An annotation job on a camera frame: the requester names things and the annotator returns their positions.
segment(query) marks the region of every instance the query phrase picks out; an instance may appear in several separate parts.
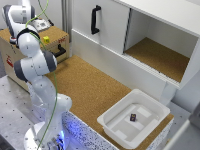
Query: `white wall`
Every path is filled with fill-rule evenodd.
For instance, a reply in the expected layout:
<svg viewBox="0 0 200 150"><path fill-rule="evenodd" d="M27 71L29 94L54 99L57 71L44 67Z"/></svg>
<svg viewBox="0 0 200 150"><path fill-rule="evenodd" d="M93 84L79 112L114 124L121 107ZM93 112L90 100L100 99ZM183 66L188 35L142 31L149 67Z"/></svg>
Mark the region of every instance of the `white wall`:
<svg viewBox="0 0 200 150"><path fill-rule="evenodd" d="M41 13L40 6L38 4L38 0L30 0L31 5L35 8L36 10L36 15ZM43 8L46 5L46 0L40 0L41 5ZM0 2L0 8L2 8L5 5L16 5L18 0L1 0ZM57 26L58 28L62 29L62 9L61 9L61 0L49 0L49 5L46 10L46 14L48 17L51 19L51 21ZM2 18L2 15L0 15L0 29L5 29L6 24Z"/></svg>
<svg viewBox="0 0 200 150"><path fill-rule="evenodd" d="M177 91L173 102L189 112L195 109L200 102L200 71L183 89Z"/></svg>

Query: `sink basin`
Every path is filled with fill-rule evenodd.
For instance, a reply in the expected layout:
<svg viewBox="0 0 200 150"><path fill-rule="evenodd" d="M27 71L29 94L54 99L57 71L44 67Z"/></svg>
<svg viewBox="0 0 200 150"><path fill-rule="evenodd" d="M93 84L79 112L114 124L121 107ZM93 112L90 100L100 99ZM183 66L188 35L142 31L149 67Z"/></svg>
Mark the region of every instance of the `sink basin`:
<svg viewBox="0 0 200 150"><path fill-rule="evenodd" d="M169 108L134 89L97 121L105 133L122 147L135 149L169 113ZM136 115L135 121L130 121L132 114Z"/></svg>

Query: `yellow object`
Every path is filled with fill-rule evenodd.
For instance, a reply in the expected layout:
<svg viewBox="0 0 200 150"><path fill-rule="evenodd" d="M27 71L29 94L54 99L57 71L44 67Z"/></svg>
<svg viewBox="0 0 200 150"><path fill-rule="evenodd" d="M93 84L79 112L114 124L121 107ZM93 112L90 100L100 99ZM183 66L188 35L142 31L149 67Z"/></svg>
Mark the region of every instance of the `yellow object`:
<svg viewBox="0 0 200 150"><path fill-rule="evenodd" d="M50 39L49 39L48 36L43 37L43 39L44 39L44 43L45 43L45 44L50 43Z"/></svg>

